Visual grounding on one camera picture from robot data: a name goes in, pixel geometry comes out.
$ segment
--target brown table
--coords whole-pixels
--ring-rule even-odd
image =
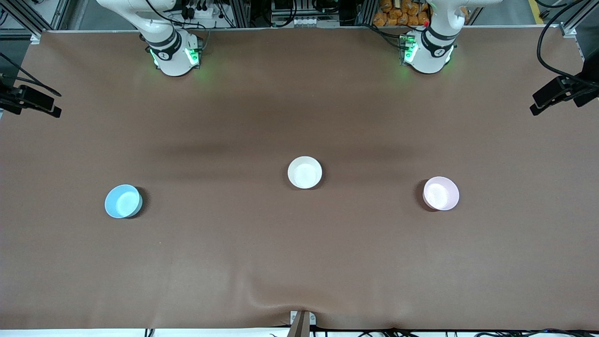
[[[215,32],[169,78],[137,34],[44,34],[63,116],[0,121],[0,327],[599,329],[599,113],[539,117],[539,29],[465,29],[432,76],[358,29]],[[578,72],[572,40],[547,61]],[[293,189],[286,166],[321,161]],[[461,190],[430,212],[424,179]],[[141,216],[104,212],[142,187]]]

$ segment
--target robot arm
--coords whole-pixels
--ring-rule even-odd
[[[465,15],[462,6],[486,6],[502,0],[429,0],[432,8],[430,24],[423,31],[412,31],[415,45],[406,55],[406,63],[415,70],[432,74],[440,71],[449,62],[453,42],[464,27]]]
[[[201,40],[156,15],[175,6],[176,0],[97,0],[131,22],[150,46],[154,63],[169,76],[181,76],[199,66]]]

